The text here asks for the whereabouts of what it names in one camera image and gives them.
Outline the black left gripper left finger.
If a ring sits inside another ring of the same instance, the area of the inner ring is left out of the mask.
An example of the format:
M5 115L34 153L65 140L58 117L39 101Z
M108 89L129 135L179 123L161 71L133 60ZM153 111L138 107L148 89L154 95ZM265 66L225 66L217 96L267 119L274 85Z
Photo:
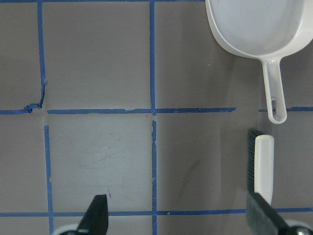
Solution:
M96 195L81 219L77 235L105 235L108 231L109 213L107 196Z

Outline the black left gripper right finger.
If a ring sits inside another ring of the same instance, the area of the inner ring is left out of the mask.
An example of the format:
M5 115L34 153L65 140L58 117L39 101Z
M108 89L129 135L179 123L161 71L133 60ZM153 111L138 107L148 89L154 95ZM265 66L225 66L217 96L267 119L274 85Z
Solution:
M247 194L246 221L253 235L292 234L292 228L259 193Z

